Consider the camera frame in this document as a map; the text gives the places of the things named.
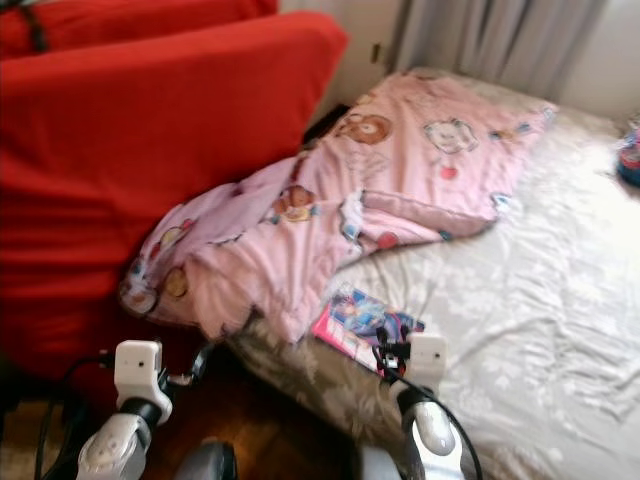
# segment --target wooden floor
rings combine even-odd
[[[249,374],[227,350],[214,352],[203,382],[176,399],[154,434],[143,479],[171,479],[207,437],[233,444],[240,480],[341,480],[350,458],[346,436]]]

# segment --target floral bedspread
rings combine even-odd
[[[539,102],[463,82],[500,104]],[[375,254],[325,293],[348,281],[448,340],[440,396],[488,478],[638,478],[640,192],[614,175],[617,136],[610,120],[560,109],[490,231]],[[378,376],[314,338],[287,344],[261,319],[230,343],[257,375],[402,458]]]

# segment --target colorful book cover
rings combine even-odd
[[[392,309],[352,285],[344,284],[331,297],[311,331],[317,338],[377,372],[371,352],[371,347],[378,345],[376,329],[384,327],[388,341],[399,342],[402,341],[402,325],[412,332],[424,331],[422,322]]]

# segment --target pink blanket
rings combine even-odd
[[[210,338],[238,331],[257,309],[296,341],[341,265],[495,222],[553,111],[514,113],[452,79],[391,76],[312,151],[171,210],[122,282],[121,302]]]

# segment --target red cushion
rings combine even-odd
[[[250,20],[277,11],[277,0],[56,0],[33,5],[52,51],[126,42]],[[0,17],[0,56],[33,55],[23,15]]]
[[[124,338],[191,351],[121,313],[122,269],[171,206],[297,150],[345,44],[296,13],[2,62],[0,348],[51,378]]]

